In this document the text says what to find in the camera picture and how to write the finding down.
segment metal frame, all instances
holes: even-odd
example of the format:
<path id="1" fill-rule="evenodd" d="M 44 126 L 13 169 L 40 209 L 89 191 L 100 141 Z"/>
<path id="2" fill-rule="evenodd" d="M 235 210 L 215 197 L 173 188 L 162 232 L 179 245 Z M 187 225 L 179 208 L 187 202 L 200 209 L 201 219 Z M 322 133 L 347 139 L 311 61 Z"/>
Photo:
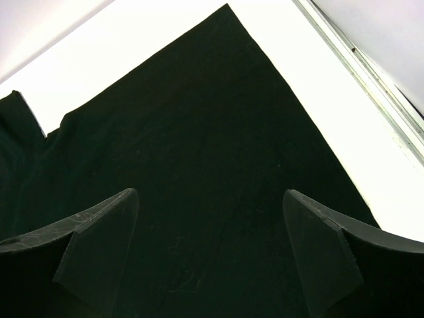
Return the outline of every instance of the metal frame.
<path id="1" fill-rule="evenodd" d="M 424 120 L 421 116 L 312 0 L 292 1 L 377 106 L 408 158 L 417 160 L 421 168 L 424 167 Z"/>

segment black cloth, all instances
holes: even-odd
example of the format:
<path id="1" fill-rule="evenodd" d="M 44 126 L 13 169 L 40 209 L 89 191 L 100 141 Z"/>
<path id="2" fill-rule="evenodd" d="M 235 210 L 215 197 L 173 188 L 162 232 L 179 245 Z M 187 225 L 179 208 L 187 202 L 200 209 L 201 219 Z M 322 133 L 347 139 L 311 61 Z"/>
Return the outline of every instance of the black cloth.
<path id="1" fill-rule="evenodd" d="M 228 5 L 47 138 L 16 91 L 0 119 L 2 239 L 137 190 L 116 317 L 307 317 L 287 189 L 377 225 Z"/>

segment black plastic piece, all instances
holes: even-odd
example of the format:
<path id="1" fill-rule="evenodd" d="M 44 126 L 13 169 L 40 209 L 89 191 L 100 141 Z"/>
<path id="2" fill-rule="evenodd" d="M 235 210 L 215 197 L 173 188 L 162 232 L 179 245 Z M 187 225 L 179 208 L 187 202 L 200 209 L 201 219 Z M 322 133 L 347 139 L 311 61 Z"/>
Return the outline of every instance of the black plastic piece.
<path id="1" fill-rule="evenodd" d="M 137 214 L 127 189 L 0 242 L 0 317 L 110 317 Z"/>
<path id="2" fill-rule="evenodd" d="M 421 317 L 424 244 L 295 190 L 284 217 L 311 317 Z"/>

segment black fabric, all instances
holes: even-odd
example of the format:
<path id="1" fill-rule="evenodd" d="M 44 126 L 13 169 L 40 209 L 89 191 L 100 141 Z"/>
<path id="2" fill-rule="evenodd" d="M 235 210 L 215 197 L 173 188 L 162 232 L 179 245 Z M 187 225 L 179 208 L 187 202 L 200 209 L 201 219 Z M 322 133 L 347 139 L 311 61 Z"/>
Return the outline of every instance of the black fabric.
<path id="1" fill-rule="evenodd" d="M 138 191 L 116 317 L 307 317 L 282 215 L 287 189 L 376 226 L 228 5 L 68 113 L 35 148 L 5 129 L 1 138 L 22 154 L 2 148 L 2 160 L 16 162 L 1 166 L 12 176 L 0 193 L 2 216 L 13 216 L 3 238 Z"/>

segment white floor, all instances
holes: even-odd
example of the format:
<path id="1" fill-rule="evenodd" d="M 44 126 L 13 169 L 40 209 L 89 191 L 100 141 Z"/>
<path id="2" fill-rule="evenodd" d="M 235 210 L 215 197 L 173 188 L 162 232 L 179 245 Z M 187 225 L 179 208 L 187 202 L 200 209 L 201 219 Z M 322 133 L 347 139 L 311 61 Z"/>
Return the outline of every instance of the white floor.
<path id="1" fill-rule="evenodd" d="M 0 85 L 22 92 L 48 133 L 226 1 L 115 0 Z M 424 173 L 291 0 L 234 0 L 233 11 L 289 83 L 386 231 L 424 242 Z"/>

